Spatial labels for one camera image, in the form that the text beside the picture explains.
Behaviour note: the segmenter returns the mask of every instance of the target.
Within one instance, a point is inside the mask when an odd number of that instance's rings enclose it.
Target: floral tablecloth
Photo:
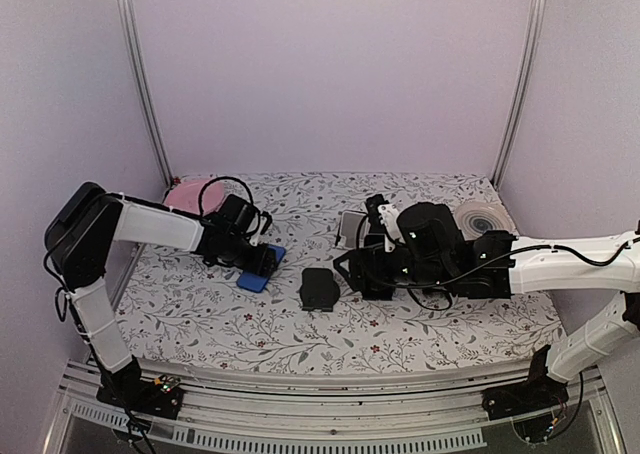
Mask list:
[[[434,371],[524,359],[563,335],[546,293],[511,300],[457,299],[446,312],[418,307],[404,291],[363,301],[339,279],[332,313],[303,312],[305,267],[329,267],[339,213],[382,193],[399,210],[417,201],[500,202],[484,177],[425,174],[251,174],[256,205],[273,215],[266,236],[287,254],[267,289],[236,287],[238,272],[197,256],[147,246],[117,309],[134,355],[254,372],[355,374]],[[227,185],[227,191],[236,191]],[[444,300],[428,301],[434,307]]]

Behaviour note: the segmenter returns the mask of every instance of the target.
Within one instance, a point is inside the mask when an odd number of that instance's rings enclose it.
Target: lavender wall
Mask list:
[[[41,268],[47,224],[87,179],[147,197],[161,186],[116,0],[0,0],[0,37],[0,452],[22,454],[40,449],[67,358],[83,352]]]
[[[529,3],[134,0],[178,174],[489,174]]]
[[[594,236],[640,218],[640,4],[548,0],[522,124],[502,190],[522,232]],[[610,292],[558,293],[570,330]],[[601,364],[627,449],[640,453],[640,341]]]

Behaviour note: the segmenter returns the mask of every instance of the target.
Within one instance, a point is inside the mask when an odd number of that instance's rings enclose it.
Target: black object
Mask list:
[[[622,320],[635,324],[640,329],[640,293],[625,292],[624,301],[627,308],[622,314]]]
[[[482,407],[489,419],[502,419],[547,409],[569,400],[567,384],[554,381],[547,374],[546,345],[533,355],[527,379],[505,386],[491,387],[482,393]]]
[[[233,266],[260,277],[270,277],[278,265],[275,252],[267,244],[254,247],[247,239],[249,226],[260,216],[267,219],[264,233],[271,224],[271,216],[260,214],[249,202],[229,194],[218,211],[204,217],[204,232],[195,253],[200,254],[208,266]]]
[[[421,202],[397,218],[405,244],[397,243],[392,252],[386,252],[378,214],[378,207],[385,203],[380,194],[365,201],[371,230],[364,248],[333,261],[334,269],[364,299],[390,300],[396,287],[433,290],[443,282],[449,293],[470,299],[511,297],[508,270],[515,261],[508,253],[513,235],[488,231],[475,241],[465,241],[446,205]],[[472,275],[463,274],[471,270]]]
[[[121,199],[168,212],[162,204],[143,199],[107,193],[93,182],[86,182],[62,208],[45,232],[47,254],[44,267],[61,284],[60,292],[73,292],[88,286],[105,274],[105,264],[111,248],[120,214]],[[251,245],[247,229],[257,217],[264,217],[264,231],[271,224],[271,216],[260,213],[253,202],[229,195],[218,212],[201,217],[173,210],[175,214],[200,222],[203,234],[196,253],[207,265],[225,263],[261,277],[269,277],[277,267],[275,252],[267,244]],[[51,258],[55,272],[47,266]],[[68,306],[79,332],[84,327],[73,306]],[[57,306],[61,320],[66,304]],[[117,372],[102,369],[102,384],[98,400],[159,417],[176,419],[182,405],[183,391],[179,387],[165,387],[166,382],[141,379],[140,366],[135,358]]]
[[[73,291],[100,279],[122,204],[85,182],[45,232],[44,244],[66,287]]]
[[[333,305],[340,299],[340,287],[333,279],[331,269],[309,267],[302,271],[300,299],[303,311],[333,312]]]
[[[182,388],[173,385],[173,378],[161,377],[156,383],[144,381],[140,376],[140,365],[136,358],[116,373],[103,373],[102,386],[98,389],[96,399],[121,408],[124,407],[122,401],[125,401],[132,411],[165,419],[177,419],[184,397]]]

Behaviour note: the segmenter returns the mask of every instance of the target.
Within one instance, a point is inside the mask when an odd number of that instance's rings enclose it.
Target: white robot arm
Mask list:
[[[270,222],[268,213],[233,194],[216,212],[198,216],[109,194],[90,182],[78,189],[46,231],[44,264],[60,282],[65,305],[70,302],[74,322],[99,364],[104,384],[99,400],[173,419],[182,401],[179,379],[141,379],[138,362],[122,338],[104,281],[111,243],[173,247],[201,255],[207,265],[234,266],[269,278],[277,266],[276,253],[259,244],[258,236]]]
[[[566,383],[627,341],[640,337],[637,298],[640,297],[640,244],[634,231],[591,239],[546,240],[521,237],[513,250],[551,244],[574,249],[584,257],[610,264],[593,266],[567,250],[530,251],[513,256],[509,270],[512,293],[555,289],[615,289],[621,291],[593,319],[553,344],[547,355],[548,376]]]
[[[428,273],[427,278],[432,276],[433,270],[428,271],[426,266],[439,258],[436,262],[441,268],[439,275],[449,274],[449,278],[445,276],[444,282],[431,287],[443,286],[463,296],[488,297],[491,293],[495,297],[501,294],[508,297],[561,289],[619,291],[576,332],[536,352],[526,381],[485,391],[483,407],[491,418],[566,401],[566,385],[571,379],[621,345],[640,337],[640,226],[635,232],[599,238],[516,238],[495,231],[476,241],[464,242],[446,206],[419,203],[398,213],[395,206],[382,197],[370,198],[366,205],[370,219],[373,217],[372,229],[379,224],[384,233],[385,252],[393,253],[383,260],[392,259],[386,263],[395,266],[408,266],[409,260],[413,261],[411,268],[402,269],[415,273],[408,284],[388,283],[387,286],[408,287],[411,281],[416,284],[416,280],[421,280],[420,275],[425,277],[421,270]],[[427,251],[428,255],[424,256],[425,246],[433,245],[437,249]],[[466,270],[460,269],[461,274],[454,271],[459,268],[458,264],[465,263]],[[371,271],[371,266],[362,269],[363,277]],[[380,279],[373,282],[380,284]]]

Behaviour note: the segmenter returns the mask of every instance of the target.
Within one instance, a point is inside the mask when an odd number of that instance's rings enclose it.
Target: pink object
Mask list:
[[[173,206],[181,211],[199,214],[198,195],[202,186],[209,179],[195,179],[186,181],[174,187],[164,201],[165,206]],[[205,214],[209,214],[217,210],[224,200],[224,185],[222,182],[216,182],[210,185],[202,199],[202,207]]]

